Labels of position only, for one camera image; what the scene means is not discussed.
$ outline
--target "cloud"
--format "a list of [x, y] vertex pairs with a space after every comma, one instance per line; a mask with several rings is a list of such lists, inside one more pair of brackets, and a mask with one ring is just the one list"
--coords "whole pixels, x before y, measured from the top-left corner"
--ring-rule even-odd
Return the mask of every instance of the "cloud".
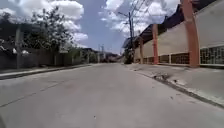
[[124, 0], [107, 0], [104, 9], [116, 11], [123, 3]]
[[74, 33], [73, 35], [75, 41], [87, 40], [88, 35], [84, 33]]
[[78, 48], [88, 48], [86, 45], [79, 44], [79, 43], [76, 44], [76, 47], [78, 47]]
[[9, 13], [9, 14], [11, 14], [11, 15], [16, 14], [16, 12], [15, 12], [14, 10], [9, 9], [9, 8], [3, 8], [3, 9], [0, 9], [0, 14], [2, 14], [2, 13]]
[[[136, 35], [139, 33], [138, 31], [143, 31], [149, 24], [162, 23], [166, 15], [171, 16], [176, 11], [180, 0], [129, 0], [128, 2], [127, 9], [135, 7], [133, 22]], [[123, 7], [122, 4], [124, 4], [123, 0], [107, 0], [106, 6], [102, 8], [99, 15], [111, 30], [119, 30], [127, 36], [129, 35], [129, 25], [124, 27], [124, 23], [128, 22], [128, 18], [116, 14], [120, 7]]]
[[64, 26], [69, 29], [69, 30], [72, 30], [72, 31], [76, 31], [76, 30], [81, 30], [81, 25], [77, 25], [74, 23], [74, 21], [72, 20], [66, 20], [64, 23]]
[[[71, 34], [81, 30], [81, 25], [77, 21], [82, 18], [84, 14], [84, 7], [82, 4], [71, 0], [8, 0], [15, 3], [22, 12], [31, 17], [33, 12], [41, 13], [43, 9], [50, 11], [54, 7], [59, 7], [59, 13], [63, 14], [66, 21], [63, 25], [70, 30]], [[77, 33], [74, 36], [76, 40], [81, 41], [88, 39], [84, 33]]]
[[76, 1], [53, 1], [52, 6], [58, 6], [59, 12], [71, 19], [80, 19], [84, 14], [83, 5]]

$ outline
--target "concrete wall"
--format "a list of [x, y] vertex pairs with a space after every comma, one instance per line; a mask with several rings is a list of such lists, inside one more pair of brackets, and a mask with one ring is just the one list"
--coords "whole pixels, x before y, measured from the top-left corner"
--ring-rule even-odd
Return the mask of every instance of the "concrete wall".
[[200, 47], [224, 45], [224, 0], [218, 0], [196, 14]]
[[[200, 48], [224, 45], [224, 0], [218, 0], [195, 14]], [[144, 44], [144, 56], [153, 56], [152, 41]], [[136, 57], [140, 58], [139, 48]], [[188, 52], [184, 22], [158, 37], [158, 54], [169, 55]]]

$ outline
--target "road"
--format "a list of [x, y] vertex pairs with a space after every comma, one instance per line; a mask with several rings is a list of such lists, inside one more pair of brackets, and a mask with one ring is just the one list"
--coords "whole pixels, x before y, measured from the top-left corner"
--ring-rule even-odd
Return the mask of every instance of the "road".
[[0, 89], [6, 128], [224, 127], [224, 110], [119, 64], [2, 80]]

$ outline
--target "street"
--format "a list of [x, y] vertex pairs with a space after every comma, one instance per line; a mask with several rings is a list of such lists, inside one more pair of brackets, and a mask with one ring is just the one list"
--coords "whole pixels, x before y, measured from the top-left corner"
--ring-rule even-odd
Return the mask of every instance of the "street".
[[120, 64], [1, 80], [0, 89], [5, 128], [224, 127], [224, 110]]

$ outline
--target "orange pillar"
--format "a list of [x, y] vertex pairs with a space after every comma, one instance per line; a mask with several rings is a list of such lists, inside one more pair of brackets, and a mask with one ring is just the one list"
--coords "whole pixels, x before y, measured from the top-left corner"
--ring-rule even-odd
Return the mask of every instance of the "orange pillar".
[[153, 52], [154, 52], [154, 64], [159, 63], [158, 57], [158, 25], [153, 24]]
[[196, 68], [200, 65], [200, 50], [198, 34], [194, 19], [194, 11], [191, 0], [181, 0], [182, 10], [185, 18], [185, 27], [188, 38], [188, 49], [190, 53], [190, 67]]
[[140, 49], [140, 63], [143, 64], [144, 62], [144, 57], [143, 57], [143, 39], [141, 37], [139, 37], [139, 49]]

